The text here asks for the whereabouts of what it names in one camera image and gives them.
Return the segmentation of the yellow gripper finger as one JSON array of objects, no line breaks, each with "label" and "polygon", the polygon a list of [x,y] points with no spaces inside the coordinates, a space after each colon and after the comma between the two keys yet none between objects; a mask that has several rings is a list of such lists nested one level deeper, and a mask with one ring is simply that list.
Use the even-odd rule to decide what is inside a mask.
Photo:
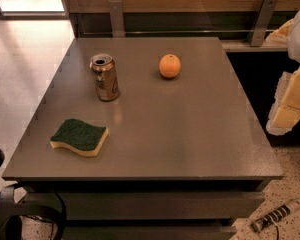
[{"label": "yellow gripper finger", "polygon": [[270,33],[266,37],[265,42],[269,45],[286,45],[292,23],[293,23],[292,19],[285,22],[278,29]]},{"label": "yellow gripper finger", "polygon": [[293,73],[282,73],[274,98],[266,130],[280,136],[290,132],[300,121],[300,67]]}]

